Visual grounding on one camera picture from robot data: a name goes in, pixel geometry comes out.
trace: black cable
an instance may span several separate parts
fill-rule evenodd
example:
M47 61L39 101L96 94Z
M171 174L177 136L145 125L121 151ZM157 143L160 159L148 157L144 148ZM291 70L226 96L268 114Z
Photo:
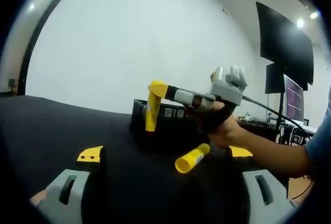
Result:
M307 189L305 189L305 191L304 192L302 192L301 194L299 194L298 196L296 196L296 197L293 197L292 198L292 200L294 200L294 199L296 199L296 198L298 198L298 197L300 197L300 196L302 196L309 188L310 188L310 186L312 185L312 182L310 183L310 185L307 187Z
M263 105L262 103L259 103L258 101L255 101L255 100L253 100L253 99L251 99L251 98L249 98L247 96L243 96L243 100L252 102L252 103L254 103L256 105L259 105L260 107L263 107L263 108L269 110L271 113L277 114L278 116L284 118L285 120L288 120L289 122L291 122L295 126L297 126L302 132L304 132L304 134L307 136L307 138L310 139L309 134L307 134L307 132L298 123L296 123L295 121L291 120L290 118L285 117L284 115L278 113L277 111L275 111L275 110L267 107L266 105Z

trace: hand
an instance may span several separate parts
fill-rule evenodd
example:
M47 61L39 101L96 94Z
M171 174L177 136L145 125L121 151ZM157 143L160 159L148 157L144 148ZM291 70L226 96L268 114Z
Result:
M223 107L223 102L215 101L211 111L219 111ZM188 115L198 121L199 124L204 123L204 120L207 117L207 115L204 115L203 113L199 113L197 111L189 110L187 112ZM221 125L217 127L215 132L208 133L207 135L209 139L214 141L218 147L224 148L229 145L236 145L235 137L236 135L241 133L241 131L242 128L238 125L233 115L231 115L226 121L224 121Z

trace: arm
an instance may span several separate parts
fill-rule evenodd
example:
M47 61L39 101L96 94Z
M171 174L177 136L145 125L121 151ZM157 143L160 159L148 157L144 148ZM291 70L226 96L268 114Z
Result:
M223 106L215 102L213 109ZM305 147L281 145L254 135L239 127L232 116L208 136L219 147L232 145L250 151L258 164L278 174L299 177L312 168Z

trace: floor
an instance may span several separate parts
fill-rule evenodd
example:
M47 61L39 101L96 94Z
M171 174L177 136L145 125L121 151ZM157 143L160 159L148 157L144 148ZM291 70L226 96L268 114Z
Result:
M305 178L303 177L291 178L289 181L289 199L296 197L300 195L302 192L304 192L307 189L307 187L310 185L310 183L311 180L308 179L307 176L305 176ZM295 204L300 205L307 196L307 194L309 193L310 189L311 186L302 196L294 199L293 201L295 202Z

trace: black plastic crate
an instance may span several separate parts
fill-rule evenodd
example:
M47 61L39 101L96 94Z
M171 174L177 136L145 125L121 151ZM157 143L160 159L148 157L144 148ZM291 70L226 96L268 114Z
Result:
M147 132L147 101L134 100L130 130L139 148L146 151L184 154L201 143L209 143L198 124L189 118L185 108L161 104L155 132Z

